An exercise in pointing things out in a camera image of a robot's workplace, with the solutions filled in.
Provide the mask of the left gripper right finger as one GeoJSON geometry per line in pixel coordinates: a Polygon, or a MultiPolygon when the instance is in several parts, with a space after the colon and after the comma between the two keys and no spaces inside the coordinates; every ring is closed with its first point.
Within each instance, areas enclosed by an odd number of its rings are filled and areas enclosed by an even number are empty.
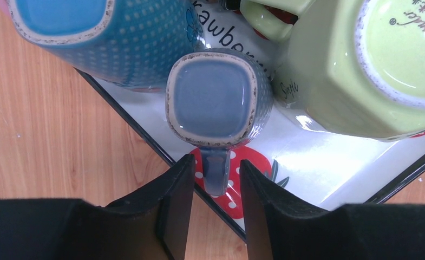
{"type": "Polygon", "coordinates": [[[425,259],[425,204],[314,206],[240,163],[249,259],[425,259]]]}

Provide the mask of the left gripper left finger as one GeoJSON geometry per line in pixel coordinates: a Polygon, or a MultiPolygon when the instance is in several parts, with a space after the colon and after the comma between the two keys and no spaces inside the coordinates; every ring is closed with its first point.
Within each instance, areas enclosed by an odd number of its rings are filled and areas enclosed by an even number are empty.
{"type": "Polygon", "coordinates": [[[105,207],[82,199],[0,199],[0,259],[184,259],[195,159],[105,207]]]}

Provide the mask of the grey-blue small mug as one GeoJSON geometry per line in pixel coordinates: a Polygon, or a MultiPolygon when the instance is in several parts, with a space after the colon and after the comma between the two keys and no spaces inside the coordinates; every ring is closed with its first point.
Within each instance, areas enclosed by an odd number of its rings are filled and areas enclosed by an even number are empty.
{"type": "Polygon", "coordinates": [[[231,152],[255,139],[273,107],[265,70],[251,56],[211,48],[183,56],[166,86],[166,118],[173,133],[200,150],[204,189],[223,195],[231,152]]]}

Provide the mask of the yellow-green faceted mug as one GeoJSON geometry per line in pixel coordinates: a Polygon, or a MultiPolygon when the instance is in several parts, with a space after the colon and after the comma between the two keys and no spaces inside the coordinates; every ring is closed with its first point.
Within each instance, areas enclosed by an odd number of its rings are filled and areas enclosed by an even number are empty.
{"type": "Polygon", "coordinates": [[[425,1],[242,1],[278,44],[272,88],[293,121],[394,141],[425,131],[425,1]]]}

